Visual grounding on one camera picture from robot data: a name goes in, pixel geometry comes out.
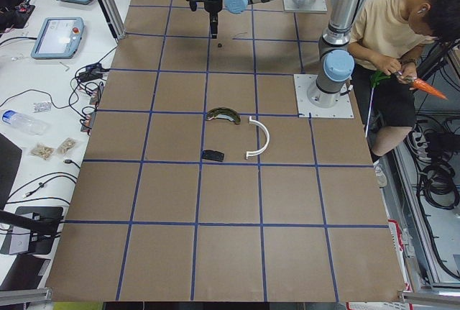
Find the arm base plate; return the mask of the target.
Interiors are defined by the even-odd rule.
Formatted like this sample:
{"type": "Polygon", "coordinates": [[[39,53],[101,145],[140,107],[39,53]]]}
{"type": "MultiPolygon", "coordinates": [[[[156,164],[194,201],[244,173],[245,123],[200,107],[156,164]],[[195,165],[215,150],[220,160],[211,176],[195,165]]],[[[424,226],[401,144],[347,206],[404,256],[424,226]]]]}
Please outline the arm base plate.
{"type": "Polygon", "coordinates": [[[327,94],[316,86],[316,78],[316,74],[293,75],[298,116],[313,119],[353,119],[346,83],[343,83],[339,92],[327,94]]]}
{"type": "Polygon", "coordinates": [[[283,0],[286,12],[325,14],[328,11],[326,0],[283,0]]]}

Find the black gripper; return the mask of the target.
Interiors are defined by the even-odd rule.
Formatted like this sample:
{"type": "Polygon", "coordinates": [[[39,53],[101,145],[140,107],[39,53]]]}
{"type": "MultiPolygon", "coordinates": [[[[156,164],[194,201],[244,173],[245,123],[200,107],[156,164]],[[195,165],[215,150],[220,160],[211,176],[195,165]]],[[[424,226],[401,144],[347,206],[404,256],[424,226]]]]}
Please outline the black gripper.
{"type": "Polygon", "coordinates": [[[219,16],[218,13],[221,11],[221,0],[188,0],[190,10],[196,12],[198,9],[198,4],[203,3],[204,9],[211,14],[210,15],[210,25],[211,25],[211,37],[217,38],[219,29],[219,16]]]}

